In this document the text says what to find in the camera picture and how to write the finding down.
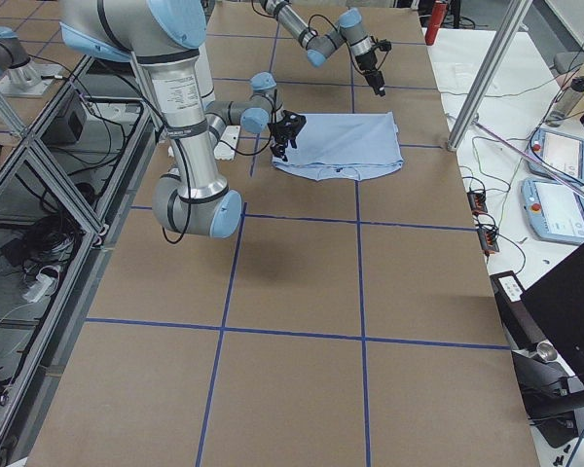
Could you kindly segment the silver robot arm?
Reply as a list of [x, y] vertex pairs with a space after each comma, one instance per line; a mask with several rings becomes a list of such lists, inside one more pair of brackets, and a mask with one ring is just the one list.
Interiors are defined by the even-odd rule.
[[140, 90], [166, 130], [176, 164], [156, 186], [159, 223], [179, 234], [232, 235], [242, 199], [214, 156], [226, 127], [269, 129], [274, 153], [283, 156], [306, 123], [283, 109], [274, 78], [256, 75], [246, 101], [203, 104], [196, 63], [206, 20], [198, 1], [64, 1], [60, 26], [68, 47], [98, 59], [134, 61], [143, 69]]
[[348, 9], [336, 21], [331, 21], [322, 14], [304, 20], [289, 1], [259, 1], [259, 5], [263, 16], [275, 19], [299, 43], [314, 67], [322, 66], [338, 49], [346, 48], [356, 72], [375, 95], [385, 96], [381, 68], [391, 51], [391, 43], [375, 38], [366, 30], [357, 8]]

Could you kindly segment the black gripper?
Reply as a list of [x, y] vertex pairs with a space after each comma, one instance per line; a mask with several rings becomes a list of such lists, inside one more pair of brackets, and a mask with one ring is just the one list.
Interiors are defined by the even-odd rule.
[[287, 162], [286, 148], [297, 148], [296, 131], [291, 127], [274, 127], [271, 130], [272, 144], [270, 146], [274, 158]]
[[374, 51], [358, 56], [358, 68], [366, 83], [376, 95], [385, 97], [383, 73], [379, 70], [378, 60]]

